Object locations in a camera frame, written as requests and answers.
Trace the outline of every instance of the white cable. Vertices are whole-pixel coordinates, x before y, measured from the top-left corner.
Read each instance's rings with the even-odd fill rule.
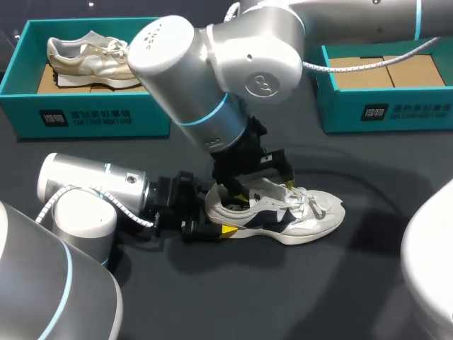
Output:
[[[239,6],[240,6],[240,3],[235,2],[228,8],[228,11],[225,15],[224,22],[231,21],[232,19],[234,19],[237,16],[237,12],[239,12]]]
[[[42,220],[44,217],[47,215],[50,209],[52,209],[52,206],[59,200],[60,197],[62,197],[65,193],[67,193],[70,190],[81,188],[78,186],[65,186],[61,189],[59,189],[45,204],[44,208],[41,210],[39,213],[38,217],[36,218],[36,222],[38,224],[41,224]],[[114,206],[116,206],[118,209],[120,209],[128,218],[133,220],[134,222],[138,223],[139,225],[142,225],[143,227],[146,228],[151,228],[154,226],[153,222],[145,221],[142,220],[141,218],[138,218],[134,214],[132,214],[123,204],[121,204],[115,197],[113,197],[109,192],[105,191],[102,189],[101,186],[89,186],[90,189],[93,189],[95,192],[100,193],[103,197],[106,197]]]
[[[231,19],[233,19],[236,16],[236,12],[238,10],[239,10],[239,2],[232,4],[229,7],[228,12],[226,13],[224,21],[230,21]],[[436,43],[439,39],[440,38],[433,38],[433,39],[425,42],[421,46],[417,47],[416,49],[414,49],[404,55],[401,55],[400,57],[396,57],[391,60],[386,60],[383,62],[377,62],[375,64],[353,66],[353,67],[325,67],[325,66],[310,64],[309,62],[303,62],[303,65],[307,69],[311,69],[316,72],[325,72],[325,73],[346,73],[346,72],[365,71],[367,69],[377,69],[380,67],[389,66],[392,64],[396,64],[398,62],[402,62],[406,59],[409,59],[409,58],[413,57],[414,55],[418,54],[419,52],[421,52],[422,50],[424,50],[425,48],[428,48],[432,44]]]

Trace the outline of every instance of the white robotic arm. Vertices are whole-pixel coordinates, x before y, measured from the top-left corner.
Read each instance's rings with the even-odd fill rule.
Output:
[[[132,41],[128,63],[175,124],[212,155],[217,182],[238,196],[239,174],[273,167],[289,186],[294,180],[282,150],[261,149],[266,130],[241,99],[290,96],[306,46],[453,35],[451,17],[450,0],[242,0],[234,20],[205,29],[179,16],[150,23]]]

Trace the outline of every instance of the cardboard insert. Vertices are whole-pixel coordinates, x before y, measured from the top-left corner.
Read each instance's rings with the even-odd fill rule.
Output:
[[[107,86],[102,85],[87,85],[79,87],[66,87],[60,88],[54,80],[54,70],[49,64],[45,65],[44,73],[42,74],[41,82],[38,87],[38,94],[79,94],[79,93],[99,93],[99,92],[146,92],[143,86],[136,86],[131,89],[113,90]]]
[[[384,56],[382,58],[350,57],[330,59],[330,62],[332,67],[351,67],[374,64],[393,58],[395,56]],[[378,69],[337,73],[334,74],[334,77],[339,89],[390,89],[445,86],[430,55],[416,55],[403,62]]]

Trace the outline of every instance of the dark gray table surface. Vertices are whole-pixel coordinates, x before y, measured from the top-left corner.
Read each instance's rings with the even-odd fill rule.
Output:
[[[253,113],[269,129],[264,146],[286,147],[299,186],[344,200],[344,223],[286,247],[264,237],[187,245],[164,232],[156,249],[120,232],[113,273],[124,298],[121,339],[422,339],[399,250],[410,216],[453,177],[453,135],[325,135],[306,79],[288,102]],[[35,217],[50,152],[151,178],[181,169],[209,179],[212,165],[175,126],[167,140],[20,142],[0,113],[0,199]]]

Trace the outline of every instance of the white sneaker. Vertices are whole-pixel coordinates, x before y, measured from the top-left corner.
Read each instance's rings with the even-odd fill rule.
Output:
[[[47,58],[60,87],[103,84],[125,89],[139,84],[127,65],[127,43],[93,31],[78,40],[47,41]]]
[[[302,244],[331,233],[345,217],[342,200],[330,193],[290,191],[265,178],[245,187],[250,191],[248,205],[217,184],[206,196],[205,212],[211,222],[238,227],[231,238],[265,235],[287,245]]]

